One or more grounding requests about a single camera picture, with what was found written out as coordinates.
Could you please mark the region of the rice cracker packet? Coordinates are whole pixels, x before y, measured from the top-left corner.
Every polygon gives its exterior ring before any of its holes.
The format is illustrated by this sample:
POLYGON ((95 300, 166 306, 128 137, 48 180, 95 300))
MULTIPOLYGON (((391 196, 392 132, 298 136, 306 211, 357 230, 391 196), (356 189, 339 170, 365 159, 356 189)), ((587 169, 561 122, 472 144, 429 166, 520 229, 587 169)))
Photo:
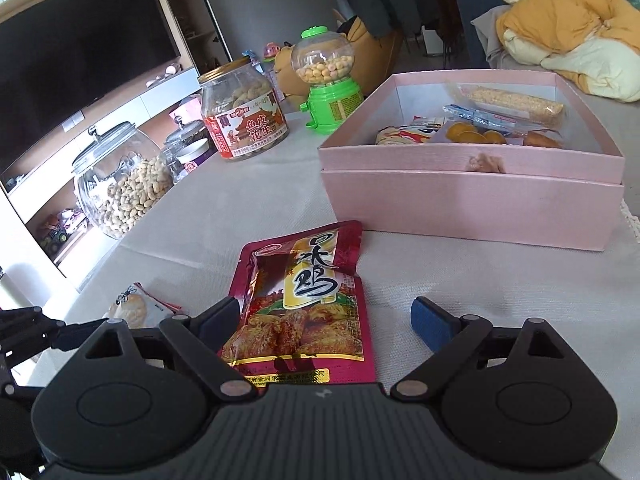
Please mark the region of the rice cracker packet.
POLYGON ((117 296, 104 316, 110 320, 124 320, 135 330, 153 328, 165 318, 181 313, 182 307, 157 299, 135 282, 117 296))

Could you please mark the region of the red chicken snack pouch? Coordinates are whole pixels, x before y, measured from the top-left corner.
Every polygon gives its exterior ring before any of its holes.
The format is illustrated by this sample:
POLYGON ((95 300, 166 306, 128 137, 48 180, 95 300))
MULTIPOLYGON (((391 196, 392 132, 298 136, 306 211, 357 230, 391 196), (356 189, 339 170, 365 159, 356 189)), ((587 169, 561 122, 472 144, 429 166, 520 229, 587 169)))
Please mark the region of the red chicken snack pouch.
POLYGON ((349 220, 246 244, 229 289, 239 324, 221 359, 258 388, 375 382, 361 237, 349 220))

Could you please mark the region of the yellow round snacks packet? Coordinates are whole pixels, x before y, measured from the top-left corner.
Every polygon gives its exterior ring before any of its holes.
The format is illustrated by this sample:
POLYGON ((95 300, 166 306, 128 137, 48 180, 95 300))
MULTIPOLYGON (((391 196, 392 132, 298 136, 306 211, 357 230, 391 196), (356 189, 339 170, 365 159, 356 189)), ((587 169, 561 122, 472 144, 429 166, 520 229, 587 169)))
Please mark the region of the yellow round snacks packet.
POLYGON ((548 135, 546 130, 507 133, 498 130, 480 129, 467 122, 452 122, 448 125, 445 138, 454 143, 464 144, 510 144, 536 146, 537 148, 562 148, 562 143, 548 135))

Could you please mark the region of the long rice crisp packet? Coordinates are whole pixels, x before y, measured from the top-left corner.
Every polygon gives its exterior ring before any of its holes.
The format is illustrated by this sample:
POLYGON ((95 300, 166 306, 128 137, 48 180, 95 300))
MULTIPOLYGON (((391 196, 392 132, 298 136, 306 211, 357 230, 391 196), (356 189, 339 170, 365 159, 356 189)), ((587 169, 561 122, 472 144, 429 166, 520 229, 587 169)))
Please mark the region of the long rice crisp packet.
POLYGON ((559 127, 564 118, 562 103, 526 93, 477 84, 450 84, 448 92, 457 104, 548 128, 559 127))

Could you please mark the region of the blue pink candy bag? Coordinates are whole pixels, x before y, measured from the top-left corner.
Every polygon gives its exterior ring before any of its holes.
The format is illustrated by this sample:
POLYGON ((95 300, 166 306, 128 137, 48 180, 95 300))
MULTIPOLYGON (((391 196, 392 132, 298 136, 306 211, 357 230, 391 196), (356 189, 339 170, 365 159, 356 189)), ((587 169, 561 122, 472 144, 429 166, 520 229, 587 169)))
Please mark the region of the blue pink candy bag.
POLYGON ((465 107, 457 104, 448 104, 442 107, 442 111, 451 117, 466 120, 474 126, 500 131, 513 131, 516 122, 513 119, 479 110, 478 108, 465 107))

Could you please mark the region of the yellow panda snack packet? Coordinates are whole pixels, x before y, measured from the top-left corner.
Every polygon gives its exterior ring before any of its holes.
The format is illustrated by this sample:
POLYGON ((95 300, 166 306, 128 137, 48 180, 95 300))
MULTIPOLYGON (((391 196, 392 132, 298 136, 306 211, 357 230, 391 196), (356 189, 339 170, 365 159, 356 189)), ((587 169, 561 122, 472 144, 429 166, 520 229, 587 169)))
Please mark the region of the yellow panda snack packet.
POLYGON ((375 138, 376 145, 424 144, 445 125, 443 117, 414 116, 405 125, 387 126, 381 129, 375 138))

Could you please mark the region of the white table cloth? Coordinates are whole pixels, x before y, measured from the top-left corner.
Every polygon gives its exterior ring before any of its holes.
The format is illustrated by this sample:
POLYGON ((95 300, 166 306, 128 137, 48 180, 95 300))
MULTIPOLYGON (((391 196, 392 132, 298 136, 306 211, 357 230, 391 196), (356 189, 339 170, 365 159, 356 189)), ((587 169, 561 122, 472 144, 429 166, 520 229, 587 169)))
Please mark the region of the white table cloth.
POLYGON ((152 299, 197 315, 237 296, 232 325, 257 324, 242 341, 224 336, 235 363, 259 379, 277 375, 308 332, 356 310, 369 335, 334 334, 320 351, 356 372, 369 365, 393 385, 427 357, 411 326, 423 296, 455 316, 497 326, 543 318, 612 394, 618 409, 603 465, 639 474, 639 241, 625 208, 603 252, 366 232, 337 221, 320 179, 319 138, 300 120, 265 154, 212 157, 172 188, 116 245, 66 313, 67 323, 153 322, 152 299))

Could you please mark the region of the large glass peanut jar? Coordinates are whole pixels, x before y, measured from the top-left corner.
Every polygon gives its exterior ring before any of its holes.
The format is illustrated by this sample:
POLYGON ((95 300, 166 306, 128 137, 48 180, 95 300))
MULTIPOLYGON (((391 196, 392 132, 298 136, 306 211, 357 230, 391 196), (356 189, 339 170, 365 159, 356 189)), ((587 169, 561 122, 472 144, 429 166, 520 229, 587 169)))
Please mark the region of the large glass peanut jar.
POLYGON ((93 133, 72 162, 75 195, 89 221, 121 240, 172 187, 166 157, 131 122, 93 133))

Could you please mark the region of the small glass jar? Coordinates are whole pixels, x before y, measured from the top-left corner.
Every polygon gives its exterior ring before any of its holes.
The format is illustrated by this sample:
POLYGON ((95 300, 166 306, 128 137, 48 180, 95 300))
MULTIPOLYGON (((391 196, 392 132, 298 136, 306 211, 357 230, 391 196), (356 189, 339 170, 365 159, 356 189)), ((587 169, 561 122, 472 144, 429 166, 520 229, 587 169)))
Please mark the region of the small glass jar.
POLYGON ((172 182, 177 183, 213 156, 215 147, 203 122, 194 120, 166 138, 162 153, 172 182))

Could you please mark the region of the pink gift box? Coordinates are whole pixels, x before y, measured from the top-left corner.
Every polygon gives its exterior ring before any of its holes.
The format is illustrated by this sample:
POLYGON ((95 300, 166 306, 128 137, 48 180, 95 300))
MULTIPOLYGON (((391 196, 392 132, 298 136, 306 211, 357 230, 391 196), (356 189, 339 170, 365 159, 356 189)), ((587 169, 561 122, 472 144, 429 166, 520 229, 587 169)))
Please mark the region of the pink gift box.
POLYGON ((322 143, 319 158, 337 219, 372 231, 600 252, 624 195, 623 154, 579 94, 549 72, 390 76, 322 143), (560 101, 560 146, 376 144, 385 127, 442 114, 455 84, 560 101))

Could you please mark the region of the purple white drink cup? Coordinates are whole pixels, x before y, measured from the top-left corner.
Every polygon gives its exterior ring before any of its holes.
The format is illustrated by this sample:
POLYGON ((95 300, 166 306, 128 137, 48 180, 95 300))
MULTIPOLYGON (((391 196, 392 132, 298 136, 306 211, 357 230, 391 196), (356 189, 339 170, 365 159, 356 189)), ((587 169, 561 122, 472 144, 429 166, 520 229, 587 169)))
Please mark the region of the purple white drink cup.
POLYGON ((183 148, 178 154, 177 158, 183 169, 188 174, 201 166, 206 159, 214 154, 212 147, 207 139, 197 140, 185 148, 183 148))

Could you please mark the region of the black television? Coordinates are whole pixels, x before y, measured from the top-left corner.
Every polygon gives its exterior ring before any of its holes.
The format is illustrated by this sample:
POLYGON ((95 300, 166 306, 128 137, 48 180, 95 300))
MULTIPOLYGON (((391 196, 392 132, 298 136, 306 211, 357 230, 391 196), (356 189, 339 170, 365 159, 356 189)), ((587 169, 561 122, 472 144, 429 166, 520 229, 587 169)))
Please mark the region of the black television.
POLYGON ((160 0, 44 0, 1 25, 1 167, 128 81, 174 60, 160 0))

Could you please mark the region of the plastic peanut jar gold lid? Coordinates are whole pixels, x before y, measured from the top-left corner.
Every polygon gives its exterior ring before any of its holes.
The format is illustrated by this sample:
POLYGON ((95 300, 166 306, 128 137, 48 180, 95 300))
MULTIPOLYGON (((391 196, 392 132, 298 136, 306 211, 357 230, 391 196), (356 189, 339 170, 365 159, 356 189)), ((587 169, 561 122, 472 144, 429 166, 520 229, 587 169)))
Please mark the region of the plastic peanut jar gold lid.
POLYGON ((269 80, 248 56, 198 77, 202 121, 223 159, 257 155, 288 136, 269 80))

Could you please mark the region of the yellow orange blanket pile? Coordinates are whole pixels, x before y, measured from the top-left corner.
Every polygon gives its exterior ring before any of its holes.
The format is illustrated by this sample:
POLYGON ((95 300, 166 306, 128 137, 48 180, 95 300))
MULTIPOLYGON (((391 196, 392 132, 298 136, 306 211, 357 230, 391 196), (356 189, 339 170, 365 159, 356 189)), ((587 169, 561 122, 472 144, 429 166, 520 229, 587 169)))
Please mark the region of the yellow orange blanket pile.
POLYGON ((639 0, 502 0, 495 21, 511 58, 539 65, 582 92, 639 99, 639 0))

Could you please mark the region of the green gumball machine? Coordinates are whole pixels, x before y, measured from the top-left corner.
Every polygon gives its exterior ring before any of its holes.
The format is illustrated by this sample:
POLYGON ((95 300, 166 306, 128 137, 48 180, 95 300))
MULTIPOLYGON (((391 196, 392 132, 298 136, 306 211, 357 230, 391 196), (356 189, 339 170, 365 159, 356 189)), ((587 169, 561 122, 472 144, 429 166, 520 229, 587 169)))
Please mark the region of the green gumball machine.
POLYGON ((307 127, 331 134, 363 101, 360 85, 352 78, 355 51, 344 35, 326 26, 312 26, 300 34, 291 54, 292 69, 309 86, 300 106, 308 112, 307 127))

